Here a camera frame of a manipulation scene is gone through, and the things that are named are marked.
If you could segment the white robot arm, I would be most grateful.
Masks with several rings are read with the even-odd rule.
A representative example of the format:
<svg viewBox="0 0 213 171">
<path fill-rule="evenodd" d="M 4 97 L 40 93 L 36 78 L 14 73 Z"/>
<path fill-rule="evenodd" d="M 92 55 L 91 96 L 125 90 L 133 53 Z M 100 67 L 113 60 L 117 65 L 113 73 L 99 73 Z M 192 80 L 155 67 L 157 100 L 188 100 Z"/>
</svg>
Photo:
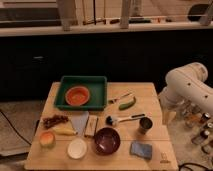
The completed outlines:
<svg viewBox="0 0 213 171">
<path fill-rule="evenodd" d="M 158 95 L 164 124 L 177 113 L 204 112 L 213 116 L 213 88 L 205 84 L 207 78 L 208 70 L 199 62 L 172 69 L 166 74 L 166 86 Z"/>
</svg>

